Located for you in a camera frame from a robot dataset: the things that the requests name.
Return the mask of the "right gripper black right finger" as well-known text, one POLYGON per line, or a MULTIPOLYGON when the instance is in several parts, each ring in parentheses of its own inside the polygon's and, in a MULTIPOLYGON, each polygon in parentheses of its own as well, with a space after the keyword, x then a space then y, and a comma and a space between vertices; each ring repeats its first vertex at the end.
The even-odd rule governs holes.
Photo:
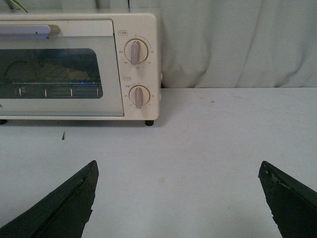
POLYGON ((315 238, 317 192, 267 161, 262 161, 258 177, 282 237, 315 238))

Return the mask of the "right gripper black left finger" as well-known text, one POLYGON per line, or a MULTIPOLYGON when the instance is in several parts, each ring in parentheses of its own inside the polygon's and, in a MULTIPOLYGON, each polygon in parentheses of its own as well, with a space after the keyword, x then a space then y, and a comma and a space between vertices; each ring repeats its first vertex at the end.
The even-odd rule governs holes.
POLYGON ((29 210, 0 229, 2 238, 80 238, 96 196, 99 169, 91 161, 29 210))

